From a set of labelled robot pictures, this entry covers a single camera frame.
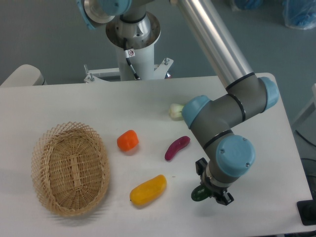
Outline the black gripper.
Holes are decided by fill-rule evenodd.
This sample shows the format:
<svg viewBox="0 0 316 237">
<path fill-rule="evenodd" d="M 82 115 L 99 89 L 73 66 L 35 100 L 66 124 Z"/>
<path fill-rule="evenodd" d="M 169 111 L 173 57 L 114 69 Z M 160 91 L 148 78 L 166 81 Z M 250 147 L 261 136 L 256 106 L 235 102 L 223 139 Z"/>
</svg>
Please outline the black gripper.
<svg viewBox="0 0 316 237">
<path fill-rule="evenodd" d="M 216 202 L 221 205 L 229 205 L 234 201 L 233 196 L 227 192 L 227 188 L 230 184 L 221 183 L 216 180 L 211 174 L 207 173 L 207 161 L 205 158 L 200 158 L 195 162 L 196 164 L 196 173 L 200 176 L 200 183 L 209 189 Z"/>
</svg>

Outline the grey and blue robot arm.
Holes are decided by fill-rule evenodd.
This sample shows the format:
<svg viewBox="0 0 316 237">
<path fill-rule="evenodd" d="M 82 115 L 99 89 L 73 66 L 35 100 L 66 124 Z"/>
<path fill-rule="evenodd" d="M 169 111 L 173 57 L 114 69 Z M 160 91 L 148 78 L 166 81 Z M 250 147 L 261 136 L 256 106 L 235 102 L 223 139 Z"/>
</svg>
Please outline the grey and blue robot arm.
<svg viewBox="0 0 316 237">
<path fill-rule="evenodd" d="M 160 36 L 157 18 L 145 0 L 78 0 L 79 12 L 89 29 L 106 26 L 108 40 L 117 49 L 122 81 L 150 80 L 162 74 L 154 66 L 153 46 Z M 181 115 L 207 154 L 196 162 L 201 182 L 191 194 L 194 201 L 214 198 L 228 205 L 234 199 L 228 187 L 244 175 L 255 160 L 251 142 L 232 128 L 274 106 L 276 84 L 258 78 L 209 0 L 174 0 L 196 36 L 226 95 L 210 100 L 198 96 Z"/>
</svg>

